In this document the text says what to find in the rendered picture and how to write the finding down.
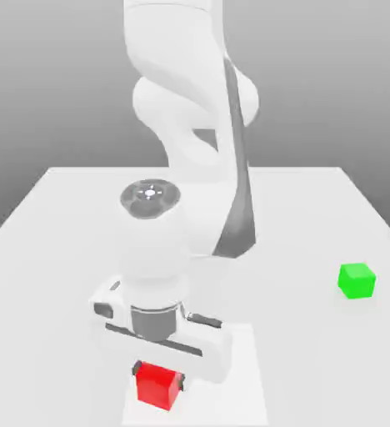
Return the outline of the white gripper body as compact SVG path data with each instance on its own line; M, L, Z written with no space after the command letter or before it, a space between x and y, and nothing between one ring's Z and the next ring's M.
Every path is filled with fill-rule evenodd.
M230 332L183 317L176 318L172 334L157 341L145 339L104 317L94 317L92 328L107 348L128 357L130 364L140 360L176 371L185 376L186 384L195 379L220 384L232 365Z

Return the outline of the small red cube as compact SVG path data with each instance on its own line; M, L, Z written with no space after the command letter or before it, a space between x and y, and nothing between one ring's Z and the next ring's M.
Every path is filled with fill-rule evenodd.
M134 376L137 398L159 409L169 411L178 394L180 372L142 361L142 367Z

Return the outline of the small green cube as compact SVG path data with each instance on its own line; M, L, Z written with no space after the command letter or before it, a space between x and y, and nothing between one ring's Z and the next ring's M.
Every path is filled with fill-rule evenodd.
M337 285L348 299L373 296L377 276L365 263L342 264Z

